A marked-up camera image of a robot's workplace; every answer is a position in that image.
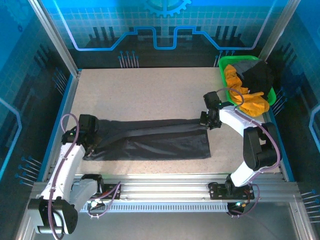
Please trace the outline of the orange t-shirt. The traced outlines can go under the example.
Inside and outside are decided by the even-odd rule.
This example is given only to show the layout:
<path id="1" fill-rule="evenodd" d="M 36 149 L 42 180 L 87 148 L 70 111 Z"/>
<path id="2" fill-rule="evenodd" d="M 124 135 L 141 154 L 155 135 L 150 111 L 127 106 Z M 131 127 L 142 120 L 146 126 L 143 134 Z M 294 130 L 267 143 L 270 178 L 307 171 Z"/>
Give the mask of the orange t-shirt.
<path id="1" fill-rule="evenodd" d="M 236 105 L 240 105 L 242 103 L 241 95 L 243 96 L 244 103 L 239 107 L 242 112 L 251 117 L 258 117 L 270 109 L 270 104 L 263 98 L 264 93 L 262 91 L 250 93 L 247 87 L 242 87 L 242 80 L 238 77 L 236 69 L 232 65 L 228 64 L 223 72 L 226 87 L 236 90 L 228 91 L 231 100 Z"/>

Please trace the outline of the green plastic basket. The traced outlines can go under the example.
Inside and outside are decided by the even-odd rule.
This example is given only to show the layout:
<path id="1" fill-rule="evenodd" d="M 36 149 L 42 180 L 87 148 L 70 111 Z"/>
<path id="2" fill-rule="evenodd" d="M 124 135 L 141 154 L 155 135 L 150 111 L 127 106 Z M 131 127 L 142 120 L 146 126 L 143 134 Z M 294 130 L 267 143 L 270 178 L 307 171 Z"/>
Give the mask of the green plastic basket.
<path id="1" fill-rule="evenodd" d="M 218 61 L 218 67 L 220 70 L 223 86 L 225 88 L 227 87 L 227 82 L 224 74 L 224 70 L 227 67 L 227 65 L 232 65 L 240 61 L 255 61 L 255 60 L 260 60 L 260 59 L 252 55 L 227 55 L 227 56 L 221 57 Z M 272 106 L 276 102 L 276 93 L 273 87 L 271 87 L 270 92 L 267 95 L 267 102 L 269 103 L 270 106 Z"/>

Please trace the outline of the aluminium side rail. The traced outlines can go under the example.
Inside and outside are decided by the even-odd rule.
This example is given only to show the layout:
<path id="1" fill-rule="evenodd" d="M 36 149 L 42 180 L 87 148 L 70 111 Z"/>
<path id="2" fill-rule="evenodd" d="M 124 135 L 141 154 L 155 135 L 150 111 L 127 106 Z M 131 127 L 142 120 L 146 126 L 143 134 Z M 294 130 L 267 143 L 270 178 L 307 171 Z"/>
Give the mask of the aluminium side rail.
<path id="1" fill-rule="evenodd" d="M 263 118 L 266 122 L 272 122 L 275 125 L 277 137 L 279 140 L 279 149 L 281 150 L 281 156 L 282 156 L 282 160 L 280 162 L 279 168 L 281 169 L 281 172 L 284 176 L 284 179 L 287 182 L 294 182 L 295 178 L 294 178 L 294 175 L 292 172 L 292 168 L 291 168 L 291 165 L 290 165 L 290 162 L 289 162 L 289 159 L 288 159 L 288 156 L 287 156 L 287 153 L 286 153 L 286 150 L 285 150 L 282 138 L 281 138 L 281 134 L 280 134 L 280 131 L 279 131 L 279 128 L 278 128 L 278 125 L 277 125 L 277 122 L 276 122 L 276 119 L 275 119 L 275 116 L 274 116 L 272 110 L 269 110 L 267 113 L 264 113 Z"/>
<path id="2" fill-rule="evenodd" d="M 70 76 L 67 82 L 67 86 L 61 100 L 61 104 L 53 125 L 49 142 L 43 157 L 42 165 L 36 180 L 37 182 L 46 181 L 50 166 L 56 160 L 56 157 L 59 155 L 61 138 L 63 135 L 63 130 L 60 126 L 60 120 L 63 115 L 71 112 L 73 101 L 77 91 L 77 86 L 79 83 L 80 73 L 77 77 Z"/>

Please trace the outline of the aluminium frame post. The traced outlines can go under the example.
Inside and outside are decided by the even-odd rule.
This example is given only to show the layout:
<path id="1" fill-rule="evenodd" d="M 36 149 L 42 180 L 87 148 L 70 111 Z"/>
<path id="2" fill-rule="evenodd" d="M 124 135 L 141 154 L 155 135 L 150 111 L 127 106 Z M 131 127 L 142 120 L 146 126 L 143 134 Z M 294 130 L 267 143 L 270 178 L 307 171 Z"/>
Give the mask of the aluminium frame post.
<path id="1" fill-rule="evenodd" d="M 269 37 L 265 45 L 263 46 L 259 58 L 263 61 L 267 61 L 270 54 L 272 53 L 274 47 L 276 46 L 278 40 L 283 35 L 290 19 L 292 18 L 293 14 L 295 13 L 298 5 L 300 4 L 301 0 L 288 0 L 281 15 L 279 16 L 274 28 L 272 29 Z"/>
<path id="2" fill-rule="evenodd" d="M 79 76 L 79 70 L 76 66 L 65 42 L 63 41 L 59 31 L 57 30 L 53 20 L 51 19 L 47 9 L 41 0 L 28 0 L 37 18 L 42 24 L 44 30 L 49 36 L 51 42 L 56 48 L 59 56 L 63 60 L 71 75 L 75 78 Z"/>

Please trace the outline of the grey metal shelf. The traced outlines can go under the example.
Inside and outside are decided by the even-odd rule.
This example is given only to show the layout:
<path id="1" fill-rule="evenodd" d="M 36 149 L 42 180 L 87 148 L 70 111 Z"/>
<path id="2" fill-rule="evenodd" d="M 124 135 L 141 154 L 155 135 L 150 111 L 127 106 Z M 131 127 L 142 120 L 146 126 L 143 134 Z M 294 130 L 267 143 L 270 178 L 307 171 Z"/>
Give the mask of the grey metal shelf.
<path id="1" fill-rule="evenodd" d="M 224 212 L 109 212 L 101 219 L 81 213 L 75 232 L 62 240 L 320 240 L 300 236 L 286 205 L 259 203 L 244 216 Z"/>

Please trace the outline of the black t-shirt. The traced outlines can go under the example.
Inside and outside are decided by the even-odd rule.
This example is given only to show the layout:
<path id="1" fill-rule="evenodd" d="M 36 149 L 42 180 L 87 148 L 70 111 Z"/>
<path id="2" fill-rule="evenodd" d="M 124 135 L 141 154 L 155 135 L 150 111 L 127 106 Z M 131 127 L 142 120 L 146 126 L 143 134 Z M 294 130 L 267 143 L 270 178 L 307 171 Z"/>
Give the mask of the black t-shirt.
<path id="1" fill-rule="evenodd" d="M 262 97 L 265 100 L 268 98 L 273 83 L 272 71 L 263 60 L 243 73 L 242 86 L 248 88 L 251 94 L 262 92 Z"/>

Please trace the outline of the dark grey t-shirt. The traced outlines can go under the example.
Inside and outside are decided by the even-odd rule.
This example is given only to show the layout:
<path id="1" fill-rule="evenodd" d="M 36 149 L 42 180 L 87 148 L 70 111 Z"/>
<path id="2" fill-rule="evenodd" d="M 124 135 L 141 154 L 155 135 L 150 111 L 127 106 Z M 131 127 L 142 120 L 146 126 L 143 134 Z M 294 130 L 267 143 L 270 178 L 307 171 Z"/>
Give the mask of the dark grey t-shirt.
<path id="1" fill-rule="evenodd" d="M 211 157 L 199 119 L 98 122 L 97 154 L 85 161 L 172 161 Z"/>

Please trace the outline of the aluminium mounting rail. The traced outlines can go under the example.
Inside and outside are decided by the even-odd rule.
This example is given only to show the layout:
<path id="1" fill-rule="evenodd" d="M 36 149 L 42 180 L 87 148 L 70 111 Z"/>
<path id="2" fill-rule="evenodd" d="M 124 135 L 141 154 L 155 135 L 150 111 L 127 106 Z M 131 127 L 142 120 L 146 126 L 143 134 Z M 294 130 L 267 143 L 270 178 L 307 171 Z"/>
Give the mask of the aluminium mounting rail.
<path id="1" fill-rule="evenodd" d="M 121 184 L 121 201 L 134 202 L 208 202 L 210 183 L 224 185 L 227 175 L 214 173 L 201 174 L 104 174 L 105 184 Z M 301 199 L 298 184 L 286 181 L 283 174 L 263 173 L 252 183 L 254 196 L 263 203 L 294 202 Z M 62 197 L 71 201 L 72 196 L 83 191 L 82 196 L 89 199 L 91 194 L 97 193 L 98 184 L 91 179 L 82 179 L 81 174 L 64 176 L 53 182 L 35 182 L 32 189 L 33 197 L 48 198 Z"/>

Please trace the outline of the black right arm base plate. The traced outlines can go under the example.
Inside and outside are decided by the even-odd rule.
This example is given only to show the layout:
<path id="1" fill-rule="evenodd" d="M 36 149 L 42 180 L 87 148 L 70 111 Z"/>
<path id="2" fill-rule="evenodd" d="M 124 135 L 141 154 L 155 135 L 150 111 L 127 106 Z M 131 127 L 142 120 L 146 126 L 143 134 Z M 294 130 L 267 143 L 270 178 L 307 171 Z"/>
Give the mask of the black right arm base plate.
<path id="1" fill-rule="evenodd" d="M 211 182 L 208 184 L 211 200 L 254 200 L 253 187 L 244 185 L 234 186 L 230 181 L 225 183 Z"/>

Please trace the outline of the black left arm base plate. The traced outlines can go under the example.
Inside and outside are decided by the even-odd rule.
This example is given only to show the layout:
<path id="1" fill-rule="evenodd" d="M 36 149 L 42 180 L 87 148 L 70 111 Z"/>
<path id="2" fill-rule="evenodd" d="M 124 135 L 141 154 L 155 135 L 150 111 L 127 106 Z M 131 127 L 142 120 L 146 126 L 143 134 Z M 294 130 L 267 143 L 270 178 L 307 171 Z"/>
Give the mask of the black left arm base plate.
<path id="1" fill-rule="evenodd" d="M 104 184 L 102 187 L 102 192 L 97 193 L 93 195 L 89 201 L 93 200 L 102 200 L 107 199 L 111 200 L 114 196 L 116 200 L 120 199 L 120 193 L 121 193 L 121 183 L 118 182 L 117 184 Z"/>

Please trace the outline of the grey crumpled t-shirt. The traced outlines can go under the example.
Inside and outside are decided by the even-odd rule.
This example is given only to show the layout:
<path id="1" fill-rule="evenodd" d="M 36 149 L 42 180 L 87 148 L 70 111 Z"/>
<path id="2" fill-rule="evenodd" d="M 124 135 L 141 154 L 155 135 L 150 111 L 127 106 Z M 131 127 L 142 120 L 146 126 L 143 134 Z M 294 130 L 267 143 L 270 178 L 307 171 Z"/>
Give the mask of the grey crumpled t-shirt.
<path id="1" fill-rule="evenodd" d="M 260 60 L 242 60 L 242 61 L 238 61 L 238 62 L 232 64 L 232 66 L 235 68 L 236 73 L 239 76 L 243 77 L 244 72 L 253 68 L 259 62 L 260 62 Z"/>

